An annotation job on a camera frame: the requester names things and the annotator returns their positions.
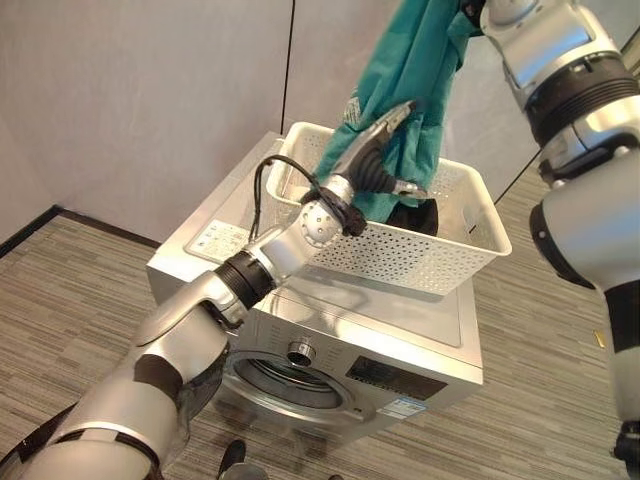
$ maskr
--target washing machine door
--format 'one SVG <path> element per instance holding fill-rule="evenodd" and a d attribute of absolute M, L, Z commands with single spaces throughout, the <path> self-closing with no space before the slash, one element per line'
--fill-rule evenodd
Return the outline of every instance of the washing machine door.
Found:
<path fill-rule="evenodd" d="M 230 354 L 223 385 L 259 416 L 268 412 L 271 420 L 307 431 L 340 432 L 375 415 L 373 405 L 356 401 L 353 392 L 326 373 L 266 352 Z"/>

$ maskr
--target silver washing machine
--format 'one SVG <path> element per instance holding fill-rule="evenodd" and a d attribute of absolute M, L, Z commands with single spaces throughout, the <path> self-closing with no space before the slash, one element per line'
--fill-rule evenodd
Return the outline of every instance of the silver washing machine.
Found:
<path fill-rule="evenodd" d="M 158 302 L 244 244 L 266 135 L 147 265 Z M 263 195 L 262 224 L 276 218 Z M 445 297 L 307 267 L 230 336 L 215 401 L 339 443 L 442 409 L 482 385 L 473 286 Z"/>

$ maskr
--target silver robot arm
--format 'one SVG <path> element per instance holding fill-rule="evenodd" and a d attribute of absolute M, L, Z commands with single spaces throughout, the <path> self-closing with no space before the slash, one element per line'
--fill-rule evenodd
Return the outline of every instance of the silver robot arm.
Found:
<path fill-rule="evenodd" d="M 531 212 L 558 275 L 603 294 L 622 428 L 612 453 L 640 469 L 640 87 L 595 16 L 572 0 L 463 2 L 502 55 L 551 191 Z"/>
<path fill-rule="evenodd" d="M 142 480 L 160 477 L 187 424 L 220 385 L 226 331 L 304 266 L 339 233 L 366 222 L 355 191 L 423 197 L 417 185 L 382 169 L 380 154 L 412 112 L 401 104 L 360 134 L 297 218 L 249 243 L 213 271 L 182 287 L 140 326 L 126 358 L 93 387 L 29 460 L 24 480 Z"/>

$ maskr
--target white basket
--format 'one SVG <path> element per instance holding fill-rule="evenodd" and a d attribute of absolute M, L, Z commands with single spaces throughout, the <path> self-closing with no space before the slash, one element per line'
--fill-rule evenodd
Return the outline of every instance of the white basket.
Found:
<path fill-rule="evenodd" d="M 312 171 L 332 134 L 329 128 L 295 123 L 280 153 Z M 279 220 L 300 207 L 299 199 L 308 189 L 308 182 L 300 173 L 283 162 L 275 162 L 267 191 L 280 202 Z M 509 238 L 476 170 L 440 159 L 429 192 L 438 204 L 438 237 L 368 222 L 360 237 L 340 237 L 310 264 L 445 295 L 495 257 L 511 253 Z"/>

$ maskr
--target washing machine knob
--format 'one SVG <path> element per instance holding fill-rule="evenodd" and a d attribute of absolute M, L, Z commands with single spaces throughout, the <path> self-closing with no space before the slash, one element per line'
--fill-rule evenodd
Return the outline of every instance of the washing machine knob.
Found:
<path fill-rule="evenodd" d="M 298 367 L 308 367 L 316 358 L 316 351 L 306 341 L 291 342 L 287 358 Z"/>

